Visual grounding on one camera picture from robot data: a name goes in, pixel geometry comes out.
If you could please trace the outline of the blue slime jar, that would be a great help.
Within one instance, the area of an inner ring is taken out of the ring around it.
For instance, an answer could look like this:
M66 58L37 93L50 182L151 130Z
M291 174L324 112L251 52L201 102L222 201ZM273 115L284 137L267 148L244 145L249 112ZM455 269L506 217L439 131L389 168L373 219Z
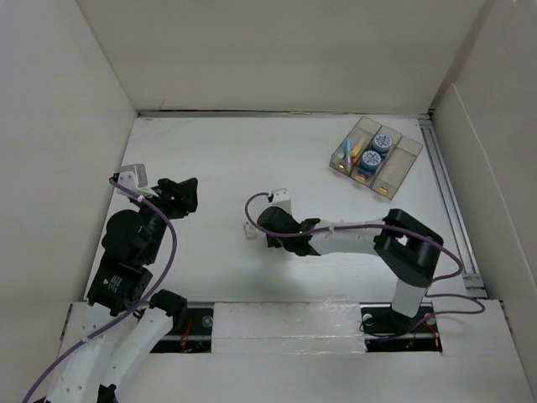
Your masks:
M357 171L365 177L373 176L382 161L383 159L377 152L368 149L362 153L358 162Z
M393 145L394 142L388 134L378 133L373 137L370 148L384 159L392 149Z

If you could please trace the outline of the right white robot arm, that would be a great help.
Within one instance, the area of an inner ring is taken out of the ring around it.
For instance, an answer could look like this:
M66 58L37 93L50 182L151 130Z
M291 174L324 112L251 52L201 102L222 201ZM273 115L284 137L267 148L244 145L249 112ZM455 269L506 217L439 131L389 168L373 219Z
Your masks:
M335 253L379 257L397 277L394 298L384 317L371 317L365 328L401 334L417 323L421 302L431 286L444 239L401 209L373 222L329 223L319 218L297 222L281 207L268 207L256 222L270 248L298 256Z

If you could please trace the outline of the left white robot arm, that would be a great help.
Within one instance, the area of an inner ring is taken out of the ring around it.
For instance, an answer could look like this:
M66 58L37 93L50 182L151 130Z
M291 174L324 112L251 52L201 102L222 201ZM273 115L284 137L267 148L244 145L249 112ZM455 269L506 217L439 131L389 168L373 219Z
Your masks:
M178 238L173 220L198 207L198 180L164 178L147 190L116 174L110 184L128 196L136 210L121 210L107 222L104 253L86 294L81 338L42 374L45 379L65 363L58 383L44 402L116 402L132 376L159 340L181 331L187 321L187 300L161 288L149 271L169 232L175 253Z

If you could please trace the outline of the white staple box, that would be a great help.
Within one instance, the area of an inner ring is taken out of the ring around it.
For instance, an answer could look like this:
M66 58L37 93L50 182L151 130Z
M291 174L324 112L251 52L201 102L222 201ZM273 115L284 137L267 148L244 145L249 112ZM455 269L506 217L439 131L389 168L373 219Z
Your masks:
M250 222L245 222L243 224L243 228L247 240L253 240L258 238L258 231Z

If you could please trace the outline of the yellow highlighter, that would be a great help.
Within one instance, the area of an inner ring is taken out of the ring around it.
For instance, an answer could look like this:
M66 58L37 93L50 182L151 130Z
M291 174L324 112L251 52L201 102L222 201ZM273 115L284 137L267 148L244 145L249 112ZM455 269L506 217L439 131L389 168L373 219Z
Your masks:
M367 139L365 137L361 137L357 142L356 144L354 145L354 148L353 148L353 151L352 151L352 156L353 155L356 155L356 154L361 154L362 152L362 148L364 147L364 145L367 143Z

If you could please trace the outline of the blue highlighter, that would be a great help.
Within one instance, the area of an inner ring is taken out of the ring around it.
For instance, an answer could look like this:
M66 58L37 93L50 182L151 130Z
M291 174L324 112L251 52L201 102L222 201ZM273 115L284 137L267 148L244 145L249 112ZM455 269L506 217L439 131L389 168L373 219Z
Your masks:
M346 139L344 144L344 153L346 156L346 162L348 165L352 164L352 151L354 148L354 143L351 139Z

